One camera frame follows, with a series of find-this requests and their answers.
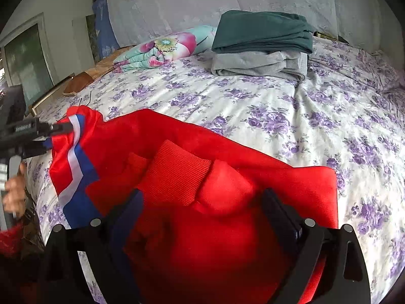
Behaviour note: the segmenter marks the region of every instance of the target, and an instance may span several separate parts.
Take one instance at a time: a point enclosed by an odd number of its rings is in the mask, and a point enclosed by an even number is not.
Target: dark green cloth
[[[212,50],[218,54],[286,50],[311,54],[313,31],[305,17],[297,14],[230,10],[221,16]]]

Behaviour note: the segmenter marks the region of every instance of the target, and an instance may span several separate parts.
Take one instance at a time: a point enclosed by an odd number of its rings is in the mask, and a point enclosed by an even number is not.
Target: silver bolt
[[[309,226],[309,227],[314,227],[315,226],[315,221],[312,218],[307,218],[304,221],[305,225]]]
[[[353,231],[353,227],[352,227],[351,225],[349,225],[349,224],[343,225],[343,229],[344,229],[346,232],[349,232],[349,233]]]
[[[99,219],[99,218],[95,218],[95,219],[93,219],[91,222],[90,222],[90,225],[92,226],[92,227],[97,227],[97,226],[99,226],[101,224],[101,219]]]
[[[62,231],[62,228],[63,228],[62,224],[57,224],[52,229],[54,232],[58,233],[58,232]]]

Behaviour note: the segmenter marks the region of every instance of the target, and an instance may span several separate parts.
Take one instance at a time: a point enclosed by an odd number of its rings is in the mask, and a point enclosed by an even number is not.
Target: floral bedsheet
[[[215,77],[211,58],[208,51],[153,70],[108,74],[79,95],[61,98],[40,118],[55,122],[74,104],[88,104],[105,120],[150,108],[292,166],[335,169],[339,225],[355,227],[372,303],[378,303],[405,265],[402,74],[381,56],[317,38],[308,78],[299,83]],[[68,227],[49,178],[50,163],[50,153],[28,163],[28,188],[45,241],[54,225]],[[94,298],[102,303],[85,255],[80,259]]]

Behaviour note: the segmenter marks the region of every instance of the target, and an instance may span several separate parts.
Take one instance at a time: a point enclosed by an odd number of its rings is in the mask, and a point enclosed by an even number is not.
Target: gray cloth
[[[307,76],[307,54],[296,51],[244,51],[234,54],[215,54],[211,72],[229,76],[246,74],[302,81]]]

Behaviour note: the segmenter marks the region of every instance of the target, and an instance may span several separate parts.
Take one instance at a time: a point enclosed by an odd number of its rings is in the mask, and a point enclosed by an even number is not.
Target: red sleeve
[[[0,255],[15,257],[21,250],[23,223],[19,222],[12,229],[0,232]]]

